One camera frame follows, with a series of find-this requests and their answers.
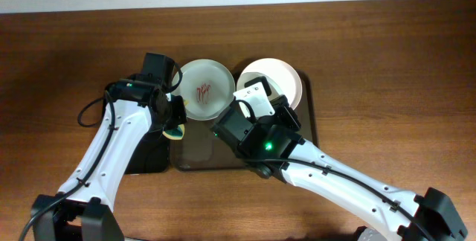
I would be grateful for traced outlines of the white plate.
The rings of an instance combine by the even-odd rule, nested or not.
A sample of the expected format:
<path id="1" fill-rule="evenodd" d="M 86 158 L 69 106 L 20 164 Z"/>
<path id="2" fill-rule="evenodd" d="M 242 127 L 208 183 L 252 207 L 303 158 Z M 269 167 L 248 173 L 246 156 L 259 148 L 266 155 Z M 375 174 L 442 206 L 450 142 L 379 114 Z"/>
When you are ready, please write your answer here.
<path id="1" fill-rule="evenodd" d="M 272 78 L 270 78 L 270 77 L 268 77 L 264 74 L 257 73 L 257 72 L 248 72 L 248 73 L 241 74 L 239 76 L 238 81 L 237 81 L 237 90 L 243 89 L 245 87 L 246 82 L 248 82 L 249 80 L 251 80 L 255 77 L 259 77 L 259 76 L 264 76 L 268 80 L 268 84 L 269 84 L 270 89 L 271 89 L 271 94 L 268 96 L 268 99 L 270 100 L 270 102 L 273 99 L 281 96 L 283 91 L 280 89 L 279 85 L 276 84 L 276 82 L 273 81 Z"/>

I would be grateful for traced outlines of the green yellow sponge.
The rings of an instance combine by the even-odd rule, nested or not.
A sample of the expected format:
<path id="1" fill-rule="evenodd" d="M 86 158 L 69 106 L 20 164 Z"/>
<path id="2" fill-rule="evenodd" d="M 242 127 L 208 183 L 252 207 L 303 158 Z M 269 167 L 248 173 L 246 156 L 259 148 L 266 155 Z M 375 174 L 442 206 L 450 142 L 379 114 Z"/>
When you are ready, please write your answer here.
<path id="1" fill-rule="evenodd" d="M 164 130 L 162 135 L 172 141 L 179 141 L 184 137 L 184 124 L 179 124 L 175 129 Z"/>

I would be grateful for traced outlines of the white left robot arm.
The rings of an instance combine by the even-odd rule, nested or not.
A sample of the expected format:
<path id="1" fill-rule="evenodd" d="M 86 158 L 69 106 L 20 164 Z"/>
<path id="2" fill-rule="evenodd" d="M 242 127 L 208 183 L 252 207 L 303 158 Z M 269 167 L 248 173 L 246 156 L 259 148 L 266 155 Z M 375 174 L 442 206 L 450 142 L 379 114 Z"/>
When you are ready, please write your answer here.
<path id="1" fill-rule="evenodd" d="M 184 101 L 172 93 L 179 65 L 162 54 L 148 53 L 141 72 L 110 83 L 99 101 L 102 118 L 82 161 L 55 196 L 39 195 L 29 231 L 35 240 L 124 240 L 113 215 L 120 181 L 144 136 L 180 140 L 187 121 Z"/>

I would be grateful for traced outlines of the pink plate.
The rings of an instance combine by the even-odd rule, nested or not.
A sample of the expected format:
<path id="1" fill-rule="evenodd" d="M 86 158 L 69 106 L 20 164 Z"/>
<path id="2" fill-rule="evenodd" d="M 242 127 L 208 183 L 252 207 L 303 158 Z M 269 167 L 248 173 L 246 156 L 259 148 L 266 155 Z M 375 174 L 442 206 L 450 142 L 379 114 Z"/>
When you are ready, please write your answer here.
<path id="1" fill-rule="evenodd" d="M 241 74 L 257 72 L 273 79 L 283 91 L 289 105 L 296 109 L 303 95 L 303 85 L 301 78 L 290 64 L 275 58 L 264 58 L 256 60 L 245 67 Z"/>

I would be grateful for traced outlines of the pale green plate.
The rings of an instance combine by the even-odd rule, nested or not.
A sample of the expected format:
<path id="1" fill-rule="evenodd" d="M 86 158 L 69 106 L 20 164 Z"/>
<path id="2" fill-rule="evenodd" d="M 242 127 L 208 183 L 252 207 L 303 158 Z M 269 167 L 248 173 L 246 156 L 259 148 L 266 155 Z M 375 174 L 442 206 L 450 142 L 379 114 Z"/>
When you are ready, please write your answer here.
<path id="1" fill-rule="evenodd" d="M 215 60 L 198 59 L 183 65 L 181 72 L 181 82 L 172 94 L 183 98 L 189 119 L 214 119 L 234 99 L 234 77 L 223 64 Z"/>

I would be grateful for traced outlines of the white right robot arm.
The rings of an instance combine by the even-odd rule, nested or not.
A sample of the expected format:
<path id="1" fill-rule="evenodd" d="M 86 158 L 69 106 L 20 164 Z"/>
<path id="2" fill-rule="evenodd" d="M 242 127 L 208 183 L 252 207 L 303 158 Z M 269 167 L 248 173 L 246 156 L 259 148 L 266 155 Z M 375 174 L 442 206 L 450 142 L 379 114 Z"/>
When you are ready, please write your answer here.
<path id="1" fill-rule="evenodd" d="M 356 215 L 386 240 L 464 240 L 469 232 L 452 200 L 428 188 L 421 196 L 377 181 L 335 160 L 300 135 L 285 97 L 258 115 L 238 110 L 239 100 L 214 121 L 212 131 L 246 167 L 328 199 Z"/>

